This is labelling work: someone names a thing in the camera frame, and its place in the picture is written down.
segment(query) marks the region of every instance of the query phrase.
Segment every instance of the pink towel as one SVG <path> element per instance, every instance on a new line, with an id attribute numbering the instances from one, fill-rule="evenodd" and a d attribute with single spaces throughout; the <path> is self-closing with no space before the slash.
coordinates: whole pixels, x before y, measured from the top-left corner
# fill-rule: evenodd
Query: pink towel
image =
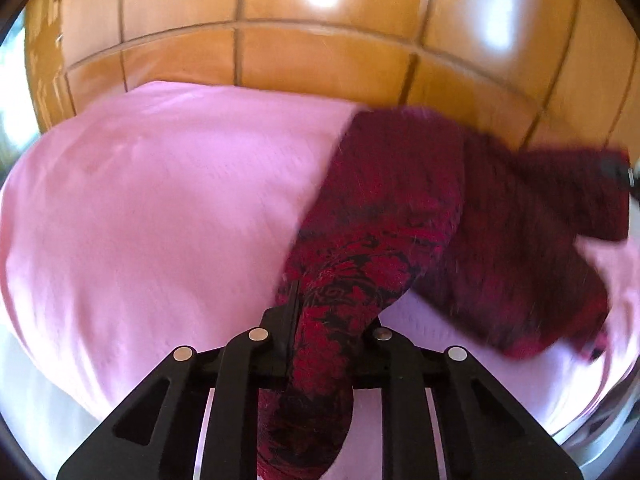
<path id="1" fill-rule="evenodd" d="M 260 321 L 355 111 L 337 100 L 155 82 L 60 124 L 2 190 L 0 322 L 53 383 L 104 418 L 173 348 L 223 346 Z M 609 289 L 611 348 L 593 364 L 563 344 L 512 362 L 412 294 L 383 322 L 420 346 L 467 346 L 557 431 L 592 409 L 639 348 L 638 248 L 578 247 Z M 356 393 L 327 478 L 380 478 L 378 399 Z"/>

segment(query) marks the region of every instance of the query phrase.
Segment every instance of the dark red fabric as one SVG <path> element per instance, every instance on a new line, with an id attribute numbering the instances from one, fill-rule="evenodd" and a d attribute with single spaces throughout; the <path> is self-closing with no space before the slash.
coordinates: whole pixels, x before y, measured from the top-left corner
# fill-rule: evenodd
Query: dark red fabric
<path id="1" fill-rule="evenodd" d="M 318 479 L 349 429 L 350 365 L 371 321 L 411 286 L 515 358 L 559 338 L 591 352 L 607 293 L 575 235 L 626 237 L 628 194 L 600 174 L 619 152 L 512 153 L 426 109 L 353 120 L 284 269 L 303 310 L 284 392 L 261 391 L 258 472 Z"/>

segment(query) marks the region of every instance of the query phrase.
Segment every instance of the black clip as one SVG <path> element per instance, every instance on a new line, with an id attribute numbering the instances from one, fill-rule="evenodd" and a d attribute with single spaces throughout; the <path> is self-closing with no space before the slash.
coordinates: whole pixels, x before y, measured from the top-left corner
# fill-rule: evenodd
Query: black clip
<path id="1" fill-rule="evenodd" d="M 602 174 L 615 180 L 622 189 L 628 190 L 632 198 L 640 201 L 640 176 L 626 164 L 614 158 L 606 158 L 600 163 Z"/>
<path id="2" fill-rule="evenodd" d="M 290 301 L 224 348 L 175 349 L 65 462 L 58 480 L 191 480 L 215 388 L 201 480 L 255 480 L 259 388 L 286 386 L 300 314 Z M 435 434 L 450 480 L 582 478 L 578 466 L 465 349 L 415 347 L 378 322 L 364 336 L 354 388 L 381 388 L 383 479 L 436 480 Z M 432 419 L 425 388 L 437 418 Z"/>

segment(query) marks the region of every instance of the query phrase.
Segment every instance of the silver rivet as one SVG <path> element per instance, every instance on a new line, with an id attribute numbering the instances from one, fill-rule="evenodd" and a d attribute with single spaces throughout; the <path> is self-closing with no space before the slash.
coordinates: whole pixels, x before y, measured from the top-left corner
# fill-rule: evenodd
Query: silver rivet
<path id="1" fill-rule="evenodd" d="M 193 356 L 193 350 L 188 346 L 181 346 L 174 350 L 174 359 L 176 361 L 188 361 Z"/>
<path id="2" fill-rule="evenodd" d="M 387 327 L 381 326 L 373 331 L 373 337 L 378 341 L 389 341 L 394 333 Z"/>
<path id="3" fill-rule="evenodd" d="M 451 348 L 449 348 L 448 353 L 449 357 L 454 361 L 464 361 L 466 359 L 466 356 L 468 356 L 466 350 L 464 348 L 461 348 L 460 346 L 452 346 Z"/>
<path id="4" fill-rule="evenodd" d="M 269 331 L 263 328 L 254 328 L 249 332 L 249 339 L 251 341 L 264 341 L 269 337 Z"/>

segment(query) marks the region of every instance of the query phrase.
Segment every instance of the white surface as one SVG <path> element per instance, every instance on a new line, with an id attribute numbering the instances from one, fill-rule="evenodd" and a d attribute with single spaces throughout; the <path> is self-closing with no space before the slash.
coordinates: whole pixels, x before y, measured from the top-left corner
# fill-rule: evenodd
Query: white surface
<path id="1" fill-rule="evenodd" d="M 0 45 L 0 136 L 20 152 L 38 137 L 38 123 L 24 66 L 23 15 Z"/>
<path id="2" fill-rule="evenodd" d="M 40 373 L 1 324 L 0 384 L 7 426 L 45 478 L 54 480 L 98 421 Z"/>

